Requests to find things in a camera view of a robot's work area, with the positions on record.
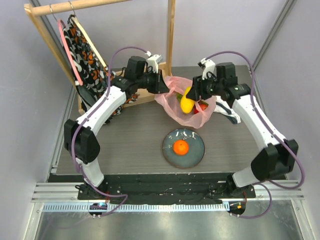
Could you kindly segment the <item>fake red apple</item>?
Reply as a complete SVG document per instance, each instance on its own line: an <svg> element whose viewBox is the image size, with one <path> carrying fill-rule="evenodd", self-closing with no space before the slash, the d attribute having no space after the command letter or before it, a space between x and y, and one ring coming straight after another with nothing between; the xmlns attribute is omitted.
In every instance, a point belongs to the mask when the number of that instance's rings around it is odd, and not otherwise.
<svg viewBox="0 0 320 240"><path fill-rule="evenodd" d="M208 107L208 104L205 102L205 101L199 101L198 102L198 105L199 107L201 108L202 111L204 111L207 107ZM199 111L197 110L197 108L194 106L193 108L193 113L194 114L197 114Z"/></svg>

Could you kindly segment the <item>fake yellow mango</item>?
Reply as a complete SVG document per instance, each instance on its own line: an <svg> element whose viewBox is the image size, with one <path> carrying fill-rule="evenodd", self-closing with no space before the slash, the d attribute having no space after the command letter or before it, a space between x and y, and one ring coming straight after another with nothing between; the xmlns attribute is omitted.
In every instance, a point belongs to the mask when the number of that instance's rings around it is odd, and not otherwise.
<svg viewBox="0 0 320 240"><path fill-rule="evenodd" d="M193 107L195 105L194 100L187 98L187 94L189 93L190 90L191 90L191 87L190 86L187 87L180 100L180 108L182 112L185 114L189 114L193 110Z"/></svg>

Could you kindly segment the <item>pink plastic bag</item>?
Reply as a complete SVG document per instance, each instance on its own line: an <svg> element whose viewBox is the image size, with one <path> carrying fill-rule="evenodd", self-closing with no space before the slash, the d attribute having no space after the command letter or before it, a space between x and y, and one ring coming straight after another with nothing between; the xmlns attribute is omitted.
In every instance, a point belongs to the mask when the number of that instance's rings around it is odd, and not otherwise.
<svg viewBox="0 0 320 240"><path fill-rule="evenodd" d="M192 81L179 76L166 76L165 84L169 88L168 93L157 94L155 101L160 104L169 117L182 126L201 128L211 117L216 108L216 96L212 96L204 102L207 107L202 109L200 101L186 98Z"/></svg>

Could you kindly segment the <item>fake orange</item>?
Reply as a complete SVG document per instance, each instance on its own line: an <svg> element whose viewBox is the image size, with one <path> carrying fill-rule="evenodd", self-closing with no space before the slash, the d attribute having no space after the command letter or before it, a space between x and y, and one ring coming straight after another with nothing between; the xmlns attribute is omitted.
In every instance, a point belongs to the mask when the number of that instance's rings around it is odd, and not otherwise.
<svg viewBox="0 0 320 240"><path fill-rule="evenodd" d="M189 152L189 144L185 140L179 139L173 144L173 152L178 156L184 156Z"/></svg>

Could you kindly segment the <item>blue ceramic plate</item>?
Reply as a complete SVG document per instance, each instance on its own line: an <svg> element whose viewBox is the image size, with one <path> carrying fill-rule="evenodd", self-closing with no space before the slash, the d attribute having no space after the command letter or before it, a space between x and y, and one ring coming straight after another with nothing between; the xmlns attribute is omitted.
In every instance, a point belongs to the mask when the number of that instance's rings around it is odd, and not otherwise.
<svg viewBox="0 0 320 240"><path fill-rule="evenodd" d="M205 143L195 131L177 128L169 132L162 141L165 160L180 169L195 167L205 155Z"/></svg>

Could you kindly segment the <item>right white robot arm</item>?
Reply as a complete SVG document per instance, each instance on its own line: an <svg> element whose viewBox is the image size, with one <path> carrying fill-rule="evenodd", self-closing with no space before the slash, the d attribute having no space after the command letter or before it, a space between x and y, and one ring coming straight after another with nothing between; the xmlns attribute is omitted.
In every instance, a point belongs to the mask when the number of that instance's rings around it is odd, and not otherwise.
<svg viewBox="0 0 320 240"><path fill-rule="evenodd" d="M250 185L290 173L295 165L293 156L298 152L298 143L286 139L260 112L250 87L238 83L235 65L231 62L215 64L210 59L203 59L198 65L202 75L193 77L186 98L199 101L219 96L240 116L259 149L248 167L227 177L226 193L236 198Z"/></svg>

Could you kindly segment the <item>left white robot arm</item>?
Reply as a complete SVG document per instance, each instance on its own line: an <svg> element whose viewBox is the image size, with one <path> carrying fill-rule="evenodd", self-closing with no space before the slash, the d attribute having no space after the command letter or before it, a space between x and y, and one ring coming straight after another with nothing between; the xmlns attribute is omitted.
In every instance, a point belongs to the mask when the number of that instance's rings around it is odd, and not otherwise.
<svg viewBox="0 0 320 240"><path fill-rule="evenodd" d="M74 163L83 173L86 183L91 184L89 194L100 200L107 192L103 183L98 155L100 145L97 135L103 124L116 109L138 89L145 89L151 94L168 93L163 71L159 68L162 56L151 55L149 58L131 56L122 75L111 80L111 87L102 97L77 120L67 120L64 124L64 148L70 153Z"/></svg>

